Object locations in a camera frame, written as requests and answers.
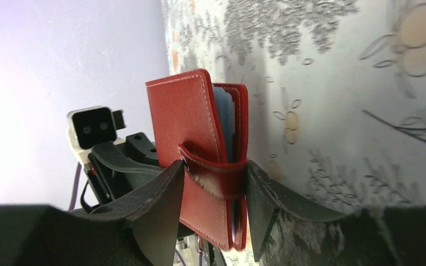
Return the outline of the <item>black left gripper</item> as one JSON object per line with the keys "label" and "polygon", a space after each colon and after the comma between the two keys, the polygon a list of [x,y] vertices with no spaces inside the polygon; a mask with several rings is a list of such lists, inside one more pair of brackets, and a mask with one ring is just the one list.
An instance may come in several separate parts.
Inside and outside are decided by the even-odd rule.
{"label": "black left gripper", "polygon": [[145,185],[163,171],[155,145],[143,132],[126,137],[125,151],[105,142],[92,147],[88,155],[89,183],[100,206]]}

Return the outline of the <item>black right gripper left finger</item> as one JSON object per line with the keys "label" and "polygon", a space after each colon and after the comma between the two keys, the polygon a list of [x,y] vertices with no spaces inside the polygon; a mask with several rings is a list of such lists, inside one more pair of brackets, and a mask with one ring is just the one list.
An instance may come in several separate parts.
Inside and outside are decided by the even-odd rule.
{"label": "black right gripper left finger", "polygon": [[0,265],[172,265],[184,163],[92,213],[0,205]]}

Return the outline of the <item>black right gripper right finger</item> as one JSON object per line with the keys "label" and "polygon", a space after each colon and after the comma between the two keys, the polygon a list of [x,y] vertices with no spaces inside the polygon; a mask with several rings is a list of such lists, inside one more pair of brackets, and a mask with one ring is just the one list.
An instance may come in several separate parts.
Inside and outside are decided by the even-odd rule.
{"label": "black right gripper right finger", "polygon": [[344,214],[247,164],[252,250],[261,265],[426,265],[426,206]]}

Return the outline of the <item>red leather card holder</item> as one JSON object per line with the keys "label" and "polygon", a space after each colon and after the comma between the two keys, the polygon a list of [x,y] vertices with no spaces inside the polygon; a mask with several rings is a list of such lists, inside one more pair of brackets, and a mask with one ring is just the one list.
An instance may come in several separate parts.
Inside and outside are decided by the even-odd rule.
{"label": "red leather card holder", "polygon": [[180,222],[222,250],[240,251],[247,235],[248,92],[244,84],[220,84],[234,105],[229,156],[213,88],[205,69],[146,83],[159,165],[184,162]]}

